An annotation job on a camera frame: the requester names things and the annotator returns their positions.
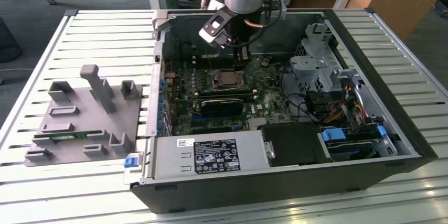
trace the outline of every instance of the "metal bracket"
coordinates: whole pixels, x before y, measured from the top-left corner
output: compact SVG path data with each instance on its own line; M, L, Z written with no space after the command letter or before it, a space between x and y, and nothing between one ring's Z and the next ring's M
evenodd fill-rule
M170 16L167 10L156 10L152 16L152 27L155 31L160 31L168 26Z

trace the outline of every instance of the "motherboard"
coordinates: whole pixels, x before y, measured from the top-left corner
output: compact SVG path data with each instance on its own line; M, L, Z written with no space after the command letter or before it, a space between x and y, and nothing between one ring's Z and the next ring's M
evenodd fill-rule
M174 61L167 72L174 135L256 130L292 120L280 89L283 63L254 56L244 70L214 59Z

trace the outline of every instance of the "warning label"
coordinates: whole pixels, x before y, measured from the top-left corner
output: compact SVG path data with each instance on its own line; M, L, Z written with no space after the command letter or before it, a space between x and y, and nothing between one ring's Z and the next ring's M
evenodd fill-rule
M198 174L240 170L236 140L195 142L195 171Z

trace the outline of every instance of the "white slatted table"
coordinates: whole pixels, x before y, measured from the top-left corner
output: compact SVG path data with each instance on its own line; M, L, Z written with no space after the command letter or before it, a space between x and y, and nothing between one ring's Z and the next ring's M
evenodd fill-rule
M448 106L446 90L422 63L364 10L340 10L350 32L440 159L366 191L155 215L123 184L123 160L26 167L54 80L87 87L83 64L98 64L111 85L144 85L138 135L146 134L152 11L80 11L64 17L0 131L0 223L416 223L448 220ZM352 63L343 52L348 65ZM138 150L144 139L138 140Z

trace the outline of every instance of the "black trash bin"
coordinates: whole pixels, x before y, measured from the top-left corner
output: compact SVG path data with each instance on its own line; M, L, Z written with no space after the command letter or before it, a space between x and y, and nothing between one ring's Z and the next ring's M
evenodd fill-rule
M20 46L10 32L7 24L0 18L0 63L16 59L20 53Z

